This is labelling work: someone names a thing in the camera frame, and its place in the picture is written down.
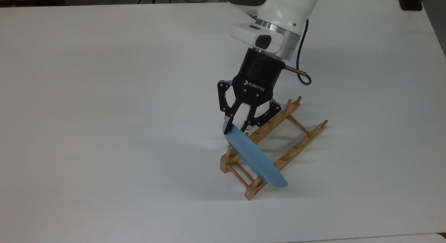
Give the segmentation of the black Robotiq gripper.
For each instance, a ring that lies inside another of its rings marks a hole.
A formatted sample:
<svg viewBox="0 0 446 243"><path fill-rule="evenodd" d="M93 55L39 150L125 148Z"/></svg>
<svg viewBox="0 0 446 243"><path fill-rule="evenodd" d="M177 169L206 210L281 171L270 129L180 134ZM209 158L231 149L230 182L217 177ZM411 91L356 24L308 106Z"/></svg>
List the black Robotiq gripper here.
<svg viewBox="0 0 446 243"><path fill-rule="evenodd" d="M249 48L236 77L232 81L219 81L217 84L219 105L220 110L225 113L224 120L227 122L223 131L225 135L231 131L234 116L242 103L250 105L247 119L241 127L242 132L252 130L254 126L262 127L281 111L280 104L273 96L274 86L284 67L285 63L282 60ZM226 100L226 91L230 87L233 87L236 97L231 107ZM255 117L257 108L267 101L268 111Z"/></svg>

